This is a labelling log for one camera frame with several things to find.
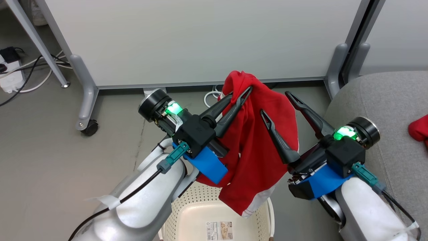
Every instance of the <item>label sticker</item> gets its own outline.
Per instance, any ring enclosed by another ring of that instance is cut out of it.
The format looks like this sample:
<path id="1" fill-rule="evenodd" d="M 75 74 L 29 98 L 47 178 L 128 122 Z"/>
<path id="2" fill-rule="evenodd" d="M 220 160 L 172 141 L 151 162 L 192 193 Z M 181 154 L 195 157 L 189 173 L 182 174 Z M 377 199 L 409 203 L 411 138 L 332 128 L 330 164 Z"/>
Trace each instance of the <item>label sticker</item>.
<path id="1" fill-rule="evenodd" d="M 207 241 L 233 241 L 232 222 L 207 222 L 205 226 Z"/>

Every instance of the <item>laundry basket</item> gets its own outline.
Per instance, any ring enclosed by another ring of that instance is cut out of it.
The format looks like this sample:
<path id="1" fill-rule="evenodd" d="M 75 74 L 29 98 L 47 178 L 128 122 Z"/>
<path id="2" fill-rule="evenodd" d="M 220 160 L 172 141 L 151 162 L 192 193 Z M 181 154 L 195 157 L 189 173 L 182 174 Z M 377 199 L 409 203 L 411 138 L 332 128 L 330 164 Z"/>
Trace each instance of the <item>laundry basket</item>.
<path id="1" fill-rule="evenodd" d="M 193 183 L 172 203 L 172 213 L 159 231 L 160 240 L 273 241 L 275 222 L 270 199 L 245 219 L 218 199 L 220 190 Z"/>

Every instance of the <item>green led light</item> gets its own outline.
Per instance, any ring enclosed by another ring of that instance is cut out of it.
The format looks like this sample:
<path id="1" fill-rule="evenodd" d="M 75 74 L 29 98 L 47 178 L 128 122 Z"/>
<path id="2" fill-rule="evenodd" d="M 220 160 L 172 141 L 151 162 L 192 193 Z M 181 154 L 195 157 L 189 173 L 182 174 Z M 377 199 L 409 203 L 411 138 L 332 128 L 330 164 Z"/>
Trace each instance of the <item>green led light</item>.
<path id="1" fill-rule="evenodd" d="M 358 135 L 355 131 L 352 131 L 346 127 L 341 127 L 339 130 L 337 130 L 334 134 L 333 137 L 336 140 L 340 140 L 342 139 L 344 136 L 349 136 L 352 139 L 356 140 Z"/>
<path id="2" fill-rule="evenodd" d="M 166 109 L 166 113 L 179 114 L 183 108 L 181 108 L 176 102 L 172 103 L 172 105 L 168 106 Z"/>

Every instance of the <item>blue bracket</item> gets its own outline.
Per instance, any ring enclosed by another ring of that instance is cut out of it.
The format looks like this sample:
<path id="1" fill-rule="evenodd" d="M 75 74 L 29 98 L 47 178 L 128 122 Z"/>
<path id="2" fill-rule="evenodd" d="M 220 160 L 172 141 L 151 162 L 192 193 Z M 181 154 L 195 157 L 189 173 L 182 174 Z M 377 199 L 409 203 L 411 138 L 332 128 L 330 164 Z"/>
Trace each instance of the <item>blue bracket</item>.
<path id="1" fill-rule="evenodd" d="M 194 159 L 187 154 L 183 157 L 215 184 L 219 184 L 227 173 L 227 168 L 208 147 L 204 147 Z"/>
<path id="2" fill-rule="evenodd" d="M 311 185 L 314 199 L 326 195 L 339 188 L 345 181 L 349 180 L 353 174 L 343 178 L 339 176 L 328 165 L 323 166 L 313 176 L 303 180 L 301 183 L 308 181 Z"/>

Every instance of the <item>teal connector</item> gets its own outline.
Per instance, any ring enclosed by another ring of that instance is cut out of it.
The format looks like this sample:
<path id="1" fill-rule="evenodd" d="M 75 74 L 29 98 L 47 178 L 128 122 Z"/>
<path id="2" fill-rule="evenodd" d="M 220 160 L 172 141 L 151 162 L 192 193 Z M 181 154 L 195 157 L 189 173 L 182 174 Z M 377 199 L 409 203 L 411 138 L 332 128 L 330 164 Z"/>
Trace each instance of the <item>teal connector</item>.
<path id="1" fill-rule="evenodd" d="M 369 186 L 372 187 L 373 191 L 377 194 L 381 194 L 385 190 L 386 185 L 380 182 L 377 177 L 371 173 L 361 163 L 355 163 L 352 165 L 352 172 L 355 173 L 361 180 L 365 181 Z"/>
<path id="2" fill-rule="evenodd" d="M 186 142 L 181 142 L 164 160 L 160 161 L 156 167 L 162 170 L 161 173 L 167 173 L 171 169 L 171 166 L 178 161 L 188 149 L 189 145 Z"/>

